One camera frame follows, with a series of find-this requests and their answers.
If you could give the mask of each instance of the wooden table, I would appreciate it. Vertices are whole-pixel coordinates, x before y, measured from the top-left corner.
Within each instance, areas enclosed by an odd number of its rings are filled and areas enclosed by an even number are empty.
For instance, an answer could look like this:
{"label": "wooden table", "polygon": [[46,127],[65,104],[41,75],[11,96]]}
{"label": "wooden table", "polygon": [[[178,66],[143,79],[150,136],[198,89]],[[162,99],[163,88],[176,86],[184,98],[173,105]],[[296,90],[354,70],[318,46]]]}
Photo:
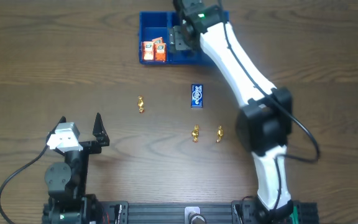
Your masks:
{"label": "wooden table", "polygon": [[[269,80],[291,90],[294,114],[321,145],[318,165],[286,161],[292,197],[318,202],[322,223],[358,222],[358,1],[224,5],[239,42]],[[166,0],[0,0],[0,185],[42,150],[62,115],[86,140],[100,112],[111,145],[91,156],[87,192],[101,200],[230,202],[256,194],[223,76],[215,68],[139,64],[139,11],[170,10]],[[190,108],[192,83],[204,84],[202,110]],[[289,152],[314,153],[295,127]],[[62,160],[48,151],[8,184],[2,206],[16,223],[40,223],[45,170]]]}

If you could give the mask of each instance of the cable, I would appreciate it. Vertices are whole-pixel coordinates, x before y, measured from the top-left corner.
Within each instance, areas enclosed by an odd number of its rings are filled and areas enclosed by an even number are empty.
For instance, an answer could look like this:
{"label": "cable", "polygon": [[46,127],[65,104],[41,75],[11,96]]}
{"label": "cable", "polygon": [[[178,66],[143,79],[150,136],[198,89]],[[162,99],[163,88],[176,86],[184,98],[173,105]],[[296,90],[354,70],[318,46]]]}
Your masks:
{"label": "cable", "polygon": [[244,71],[244,73],[247,75],[247,77],[249,78],[249,80],[252,82],[252,84],[254,84],[255,88],[258,89],[266,98],[268,98],[273,105],[280,110],[281,113],[283,113],[285,116],[287,116],[288,118],[290,118],[296,125],[298,125],[304,132],[305,134],[310,138],[310,141],[313,143],[313,146],[316,150],[316,156],[314,159],[305,159],[302,157],[298,157],[298,156],[294,156],[294,155],[290,155],[290,154],[279,154],[275,157],[274,159],[274,163],[277,169],[277,174],[278,174],[278,195],[277,195],[277,200],[275,202],[274,208],[273,208],[273,213],[270,214],[269,219],[272,218],[272,215],[274,215],[277,206],[278,206],[278,202],[280,201],[280,197],[281,197],[281,175],[280,175],[280,168],[278,166],[278,157],[286,157],[289,159],[294,159],[300,162],[305,162],[305,163],[316,163],[318,162],[319,158],[320,158],[320,148],[318,146],[317,140],[314,138],[314,136],[312,135],[312,133],[300,122],[298,121],[298,119],[296,119],[292,114],[290,114],[285,108],[283,108],[276,100],[274,100],[270,95],[268,95],[266,92],[263,91],[263,89],[258,85],[258,83],[255,82],[255,80],[251,77],[251,75],[248,73],[247,69],[243,66],[243,64],[241,63],[241,61],[239,60],[239,58],[237,57],[236,53],[233,51],[233,48],[231,47],[230,41],[229,41],[229,37],[227,36],[227,30],[226,30],[226,17],[224,16],[224,9],[223,9],[223,5],[222,5],[222,0],[218,0],[218,4],[219,7],[221,8],[221,20],[223,21],[223,29],[224,29],[224,36],[226,38],[226,42],[227,42],[227,47],[228,49],[231,51],[231,53],[233,54],[233,57],[235,58],[235,60],[237,61],[237,63],[240,65],[241,69]]}
{"label": "cable", "polygon": [[4,219],[9,223],[9,224],[15,224],[14,222],[12,222],[11,219],[8,218],[8,216],[5,214],[4,210],[2,209],[1,206],[1,194],[2,191],[4,190],[4,187],[6,186],[6,184],[13,178],[15,177],[17,174],[19,174],[20,172],[22,172],[24,169],[26,169],[27,167],[31,166],[33,163],[37,162],[37,160],[39,160],[47,151],[48,146],[45,146],[44,149],[41,151],[41,153],[32,161],[30,161],[28,164],[22,166],[20,169],[18,169],[17,171],[15,171],[12,175],[10,175],[5,181],[4,183],[2,183],[1,187],[0,187],[0,214],[2,215],[2,217],[4,217]]}

